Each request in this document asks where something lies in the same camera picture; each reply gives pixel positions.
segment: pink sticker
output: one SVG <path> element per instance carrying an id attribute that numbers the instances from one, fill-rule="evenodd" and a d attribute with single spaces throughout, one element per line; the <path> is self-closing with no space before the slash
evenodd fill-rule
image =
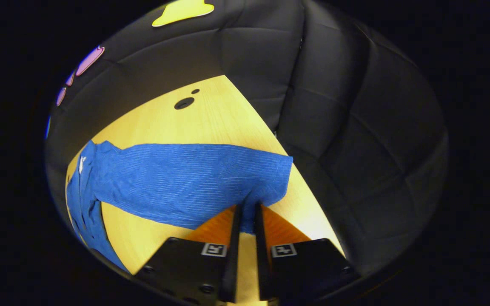
<path id="1" fill-rule="evenodd" d="M 60 106 L 60 104 L 62 103 L 62 100 L 64 99 L 64 97 L 66 96 L 66 91 L 68 91 L 66 89 L 66 87 L 63 87 L 61 90 L 60 90 L 60 93 L 58 93 L 58 98 L 56 98 L 56 106 Z"/>
<path id="2" fill-rule="evenodd" d="M 105 47 L 98 46 L 92 52 L 90 52 L 90 54 L 88 54 L 88 56 L 82 62 L 80 62 L 75 75 L 82 75 L 90 66 L 92 66 L 95 61 L 97 61 L 97 59 L 103 54 L 103 51 L 105 51 Z"/>
<path id="3" fill-rule="evenodd" d="M 66 81 L 67 86 L 71 86 L 73 84 L 73 79 L 74 79 L 74 72 L 69 76 L 69 78 Z"/>

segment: black background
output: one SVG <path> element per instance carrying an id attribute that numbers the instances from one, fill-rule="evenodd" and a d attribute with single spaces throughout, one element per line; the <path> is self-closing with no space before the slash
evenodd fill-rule
<path id="1" fill-rule="evenodd" d="M 157 1 L 0 1 L 0 303 L 144 304 L 66 230 L 43 174 L 50 103 L 93 46 Z M 408 54 L 450 132 L 440 209 L 412 264 L 354 304 L 490 304 L 490 1 L 335 2 Z"/>

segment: yellow sticker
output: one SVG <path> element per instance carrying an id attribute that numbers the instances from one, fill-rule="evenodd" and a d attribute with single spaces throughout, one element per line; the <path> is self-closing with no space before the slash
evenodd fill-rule
<path id="1" fill-rule="evenodd" d="M 204 0 L 177 0 L 169 3 L 162 15 L 153 23 L 153 27 L 165 26 L 175 21 L 207 15 L 214 10 L 212 4 L 206 4 Z"/>

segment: wooden table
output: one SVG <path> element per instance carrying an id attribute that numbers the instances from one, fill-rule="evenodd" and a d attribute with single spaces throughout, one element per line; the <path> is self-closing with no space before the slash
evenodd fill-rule
<path id="1" fill-rule="evenodd" d="M 194 97 L 195 100 L 188 107 L 176 110 L 175 103 L 186 97 Z M 92 141 L 109 141 L 121 149 L 144 143 L 231 144 L 287 155 L 247 99 L 224 75 L 186 85 L 152 99 L 109 124 Z M 80 151 L 68 165 L 67 178 L 74 173 Z M 192 232 L 131 215 L 110 203 L 101 203 L 101 208 L 109 241 L 132 274 L 137 273 L 166 238 L 184 238 Z M 294 164 L 286 196 L 270 209 L 309 238 L 330 239 L 343 254 L 325 214 Z M 255 237 L 241 233 L 237 304 L 266 305 L 266 302 L 258 301 L 257 280 Z"/>

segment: black leather upholstery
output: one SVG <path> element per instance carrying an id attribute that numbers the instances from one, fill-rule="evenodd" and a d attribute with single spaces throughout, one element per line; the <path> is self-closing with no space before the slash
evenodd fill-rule
<path id="1" fill-rule="evenodd" d="M 320 2 L 206 2 L 212 14 L 152 28 L 153 10 L 103 42 L 52 110 L 47 177 L 63 219 L 67 165 L 91 137 L 154 97 L 225 74 L 277 130 L 348 259 L 362 274 L 386 264 L 425 227 L 445 178 L 447 132 L 424 77 L 379 33 Z"/>
<path id="2" fill-rule="evenodd" d="M 305 0 L 305 33 L 278 138 L 361 273 L 424 229 L 447 169 L 434 93 L 387 39 Z"/>

